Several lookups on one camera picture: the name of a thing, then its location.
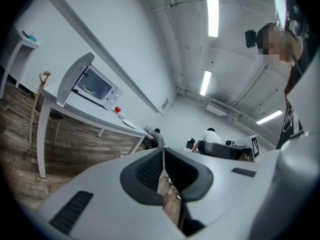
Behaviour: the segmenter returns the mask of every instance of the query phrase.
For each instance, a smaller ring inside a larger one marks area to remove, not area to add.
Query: wooden floor
[[[45,170],[47,178],[39,176],[37,162],[37,124],[33,125],[29,144],[29,123],[34,99],[7,84],[0,100],[0,163],[17,200],[36,209],[49,195],[88,167],[128,155],[135,137],[100,129],[65,116],[56,146],[52,146],[54,129],[48,128],[45,138]],[[164,197],[164,211],[178,223],[180,201],[177,191],[163,175],[159,193]]]

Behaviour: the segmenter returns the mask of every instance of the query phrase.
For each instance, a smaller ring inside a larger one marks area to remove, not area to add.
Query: desk
[[[10,46],[12,45],[10,41],[14,41],[15,45],[12,53],[9,53],[9,55],[8,50],[10,50]],[[39,46],[37,43],[32,42],[31,40],[26,38],[17,29],[13,28],[11,30],[8,35],[8,39],[1,58],[1,64],[4,67],[4,74],[0,86],[0,100],[4,97],[6,81],[10,71],[12,71],[13,69],[14,71],[18,71],[16,72],[17,75],[15,76],[15,88],[18,88],[20,81],[24,75],[25,69],[38,47]]]
[[[91,101],[71,92],[64,107],[57,105],[58,83],[53,83],[44,88],[42,95],[45,96],[37,129],[36,136],[36,155],[41,178],[46,178],[45,168],[45,138],[50,110],[54,109],[71,118],[84,122],[86,124],[107,129],[112,132],[138,137],[129,153],[134,153],[140,143],[148,134],[137,125],[135,129],[127,126],[113,112],[105,110]]]

